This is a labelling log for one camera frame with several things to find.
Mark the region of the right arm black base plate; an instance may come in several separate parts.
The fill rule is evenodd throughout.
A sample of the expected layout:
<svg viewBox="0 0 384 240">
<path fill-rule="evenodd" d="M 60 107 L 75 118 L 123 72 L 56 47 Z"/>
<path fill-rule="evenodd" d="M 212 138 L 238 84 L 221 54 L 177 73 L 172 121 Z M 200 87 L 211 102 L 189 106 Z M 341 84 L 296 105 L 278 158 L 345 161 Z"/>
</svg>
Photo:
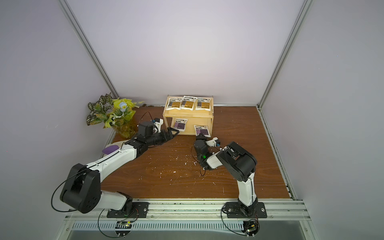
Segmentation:
<svg viewBox="0 0 384 240">
<path fill-rule="evenodd" d="M 245 206 L 240 202 L 227 202 L 224 205 L 224 213 L 228 218 L 266 219 L 268 217 L 265 204 L 255 202 L 251 206 Z"/>
</svg>

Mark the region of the yellow coffee bag small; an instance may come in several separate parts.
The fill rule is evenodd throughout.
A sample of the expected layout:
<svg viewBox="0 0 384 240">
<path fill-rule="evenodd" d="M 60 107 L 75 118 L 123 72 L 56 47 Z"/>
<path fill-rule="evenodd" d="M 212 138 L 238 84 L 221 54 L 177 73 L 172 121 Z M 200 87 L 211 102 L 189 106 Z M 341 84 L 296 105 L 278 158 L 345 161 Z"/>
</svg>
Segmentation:
<svg viewBox="0 0 384 240">
<path fill-rule="evenodd" d="M 195 110 L 197 110 L 197 111 L 200 111 L 200 110 L 210 111 L 211 110 L 211 98 L 198 98 Z"/>
</svg>

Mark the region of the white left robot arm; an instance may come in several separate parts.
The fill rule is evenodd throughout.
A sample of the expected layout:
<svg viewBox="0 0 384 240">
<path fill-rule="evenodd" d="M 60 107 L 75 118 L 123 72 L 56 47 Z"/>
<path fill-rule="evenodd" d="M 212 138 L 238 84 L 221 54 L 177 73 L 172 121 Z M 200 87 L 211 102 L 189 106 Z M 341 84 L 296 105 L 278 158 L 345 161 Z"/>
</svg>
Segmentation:
<svg viewBox="0 0 384 240">
<path fill-rule="evenodd" d="M 121 147 L 112 145 L 112 152 L 87 165 L 74 165 L 68 178 L 63 182 L 60 200 L 83 214 L 94 209 L 120 211 L 124 216 L 133 212 L 133 199 L 123 193 L 103 191 L 101 183 L 111 173 L 126 163 L 139 158 L 149 148 L 160 146 L 180 131 L 174 128 L 161 128 L 161 119 L 139 124 L 138 133 Z"/>
</svg>

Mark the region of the purple coffee bag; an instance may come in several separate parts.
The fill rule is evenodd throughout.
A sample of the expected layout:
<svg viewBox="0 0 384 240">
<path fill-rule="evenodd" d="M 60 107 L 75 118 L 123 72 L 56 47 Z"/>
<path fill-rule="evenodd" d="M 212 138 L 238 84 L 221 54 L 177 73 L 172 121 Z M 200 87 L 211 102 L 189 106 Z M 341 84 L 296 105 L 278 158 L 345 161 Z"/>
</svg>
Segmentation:
<svg viewBox="0 0 384 240">
<path fill-rule="evenodd" d="M 206 138 L 210 138 L 210 130 L 208 126 L 194 125 L 196 136 L 203 135 Z"/>
<path fill-rule="evenodd" d="M 187 122 L 188 119 L 175 119 L 173 128 L 180 132 L 184 132 L 186 130 Z"/>
</svg>

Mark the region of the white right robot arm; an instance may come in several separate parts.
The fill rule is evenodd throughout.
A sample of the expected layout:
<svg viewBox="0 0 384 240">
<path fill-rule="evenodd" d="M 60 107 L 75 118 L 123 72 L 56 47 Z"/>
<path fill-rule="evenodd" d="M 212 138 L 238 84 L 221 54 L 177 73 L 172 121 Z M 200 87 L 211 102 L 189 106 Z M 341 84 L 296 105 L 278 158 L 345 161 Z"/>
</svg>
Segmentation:
<svg viewBox="0 0 384 240">
<path fill-rule="evenodd" d="M 209 148 L 219 146 L 218 138 L 210 141 L 196 140 L 194 148 L 197 160 L 204 170 L 215 170 L 223 166 L 238 183 L 238 204 L 240 212 L 250 216 L 256 211 L 258 197 L 255 193 L 256 158 L 236 142 L 230 142 L 216 153 L 211 153 Z"/>
</svg>

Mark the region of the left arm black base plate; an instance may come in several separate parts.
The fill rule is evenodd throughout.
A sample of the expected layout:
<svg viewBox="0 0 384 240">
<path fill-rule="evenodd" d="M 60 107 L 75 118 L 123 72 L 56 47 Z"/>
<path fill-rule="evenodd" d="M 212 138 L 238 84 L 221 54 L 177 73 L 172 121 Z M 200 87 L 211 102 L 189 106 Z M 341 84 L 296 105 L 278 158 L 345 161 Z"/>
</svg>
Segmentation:
<svg viewBox="0 0 384 240">
<path fill-rule="evenodd" d="M 108 211 L 107 218 L 146 218 L 149 204 L 149 202 L 129 202 L 121 210 Z"/>
</svg>

